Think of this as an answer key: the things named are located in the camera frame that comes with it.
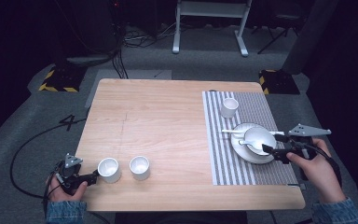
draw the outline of striped placemat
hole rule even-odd
[[[235,98],[240,106],[236,116],[220,116],[223,99]],[[255,123],[277,132],[274,118],[264,93],[204,91],[202,93],[207,125],[213,184],[214,185],[286,185],[297,184],[291,164],[271,161],[265,164],[250,163],[241,158],[230,144],[230,134],[223,129],[234,129],[241,123]]]

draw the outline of handheld controller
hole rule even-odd
[[[312,160],[316,157],[317,154],[321,154],[332,166],[337,176],[339,185],[342,185],[341,173],[338,164],[323,150],[316,147],[312,142],[312,136],[330,133],[330,130],[317,129],[310,126],[298,124],[293,130],[289,131],[289,136],[285,136],[282,134],[274,134],[276,141],[289,145],[289,147],[283,149],[274,149],[273,147],[269,147],[266,145],[262,145],[262,147],[263,151],[267,152],[268,154],[271,154],[274,157],[275,161],[281,161],[283,164],[288,164],[290,162],[289,159],[287,159],[286,157],[286,154],[289,152],[293,152],[307,160]],[[308,180],[302,169],[300,169],[300,173],[302,179]]]
[[[55,169],[55,175],[61,183],[63,191],[73,195],[74,189],[78,189],[81,183],[87,181],[88,186],[97,183],[98,170],[89,175],[79,175],[83,160],[67,154],[64,161],[59,161]]]

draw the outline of metal stand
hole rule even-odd
[[[240,30],[234,31],[235,37],[240,47],[241,55],[249,55],[242,38],[243,29],[249,15],[252,0],[247,0],[246,4],[230,3],[209,3],[209,2],[187,2],[178,0],[176,8],[176,32],[173,39],[172,53],[179,53],[180,44],[180,18],[182,15],[187,16],[209,16],[209,17],[228,17],[242,18]]]

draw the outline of denim sleeve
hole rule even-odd
[[[315,203],[312,219],[316,224],[358,224],[358,210],[350,198],[339,203]]]
[[[87,204],[85,202],[49,202],[46,223],[82,224],[86,209]]]

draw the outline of hand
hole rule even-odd
[[[49,195],[49,199],[52,202],[63,202],[63,201],[81,201],[83,194],[86,192],[87,189],[87,181],[81,183],[79,188],[76,190],[75,194],[69,195],[63,191],[60,186],[60,182],[58,181],[57,177],[54,175],[51,178],[50,186],[48,186],[48,192],[51,192]]]
[[[314,138],[313,145],[331,156],[324,140]],[[336,174],[324,156],[318,154],[313,160],[308,161],[290,152],[286,157],[304,170],[308,180],[319,191],[321,203],[338,203],[346,200]]]

